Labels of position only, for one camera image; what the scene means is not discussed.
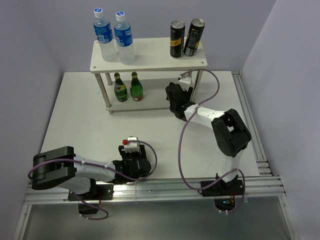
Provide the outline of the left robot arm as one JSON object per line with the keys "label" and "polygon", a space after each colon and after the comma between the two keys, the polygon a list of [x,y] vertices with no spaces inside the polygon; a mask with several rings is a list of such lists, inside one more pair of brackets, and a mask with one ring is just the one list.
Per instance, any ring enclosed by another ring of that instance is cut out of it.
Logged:
{"label": "left robot arm", "polygon": [[118,151],[120,160],[99,162],[76,154],[72,146],[56,148],[35,155],[27,177],[33,190],[59,187],[91,200],[98,193],[97,181],[121,185],[144,180],[155,171],[143,142],[125,140]]}

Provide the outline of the green glass bottle front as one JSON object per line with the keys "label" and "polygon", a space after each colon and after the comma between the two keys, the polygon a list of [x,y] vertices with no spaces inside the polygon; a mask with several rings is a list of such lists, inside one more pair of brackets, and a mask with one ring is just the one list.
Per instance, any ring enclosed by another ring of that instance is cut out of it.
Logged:
{"label": "green glass bottle front", "polygon": [[128,100],[127,87],[121,79],[118,72],[114,73],[115,83],[114,83],[114,94],[119,102],[125,102]]}

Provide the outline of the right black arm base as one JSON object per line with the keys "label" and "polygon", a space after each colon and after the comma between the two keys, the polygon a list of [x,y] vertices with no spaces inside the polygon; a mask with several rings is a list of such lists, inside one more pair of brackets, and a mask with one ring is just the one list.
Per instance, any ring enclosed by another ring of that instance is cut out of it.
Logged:
{"label": "right black arm base", "polygon": [[236,179],[225,183],[223,180],[217,184],[197,191],[203,197],[225,197],[214,200],[214,205],[218,210],[231,211],[236,207],[236,196],[241,195],[243,200],[245,194],[245,187],[241,179]]}

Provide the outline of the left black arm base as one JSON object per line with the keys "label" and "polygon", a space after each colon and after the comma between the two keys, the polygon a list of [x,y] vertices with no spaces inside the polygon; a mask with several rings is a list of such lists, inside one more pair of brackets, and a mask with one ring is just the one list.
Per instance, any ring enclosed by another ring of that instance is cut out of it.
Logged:
{"label": "left black arm base", "polygon": [[[98,201],[98,203],[93,203],[95,207],[99,207],[102,200],[111,200],[113,198],[113,184],[98,184],[90,189],[89,192],[84,194],[79,194],[78,196],[86,201]],[[98,212],[98,209],[93,208],[92,206],[87,206],[84,203],[79,201],[78,212],[82,215],[95,215]]]}

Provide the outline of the green glass bottle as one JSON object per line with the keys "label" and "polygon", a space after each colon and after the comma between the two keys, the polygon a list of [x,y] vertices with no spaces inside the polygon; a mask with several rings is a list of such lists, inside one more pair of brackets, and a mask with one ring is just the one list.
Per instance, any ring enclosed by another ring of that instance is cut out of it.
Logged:
{"label": "green glass bottle", "polygon": [[125,102],[128,100],[127,87],[121,79],[118,72],[114,73],[115,83],[114,83],[114,94],[119,102]]}
{"label": "green glass bottle", "polygon": [[143,86],[138,79],[138,74],[135,71],[132,72],[131,78],[130,95],[134,101],[141,101],[143,99],[144,91]]}

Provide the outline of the clear soda bottle front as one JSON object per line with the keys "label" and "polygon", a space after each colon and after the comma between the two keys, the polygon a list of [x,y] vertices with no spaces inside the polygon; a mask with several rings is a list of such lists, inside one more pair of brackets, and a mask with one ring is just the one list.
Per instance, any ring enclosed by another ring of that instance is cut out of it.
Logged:
{"label": "clear soda bottle front", "polygon": [[129,136],[127,138],[128,143],[137,143],[138,141],[139,141],[139,139],[136,136]]}

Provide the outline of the small blue label water bottle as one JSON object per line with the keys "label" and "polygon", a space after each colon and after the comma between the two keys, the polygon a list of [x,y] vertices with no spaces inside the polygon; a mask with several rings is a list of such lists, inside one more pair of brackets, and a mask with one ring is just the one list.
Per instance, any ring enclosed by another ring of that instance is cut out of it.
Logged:
{"label": "small blue label water bottle", "polygon": [[125,13],[123,11],[117,11],[115,18],[116,24],[114,25],[114,35],[120,62],[124,65],[131,65],[136,59],[131,25],[126,20]]}

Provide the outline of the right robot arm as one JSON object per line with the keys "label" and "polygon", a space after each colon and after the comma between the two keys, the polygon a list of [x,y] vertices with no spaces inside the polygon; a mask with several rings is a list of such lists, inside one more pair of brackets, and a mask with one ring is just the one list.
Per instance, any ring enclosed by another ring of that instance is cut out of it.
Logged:
{"label": "right robot arm", "polygon": [[238,180],[239,163],[243,151],[252,140],[251,133],[235,109],[213,110],[190,101],[190,93],[171,82],[166,88],[166,99],[170,111],[185,122],[178,143],[178,168],[181,175],[181,146],[183,134],[190,122],[213,130],[219,150],[224,154],[224,162],[217,173],[216,189],[222,195],[229,194]]}

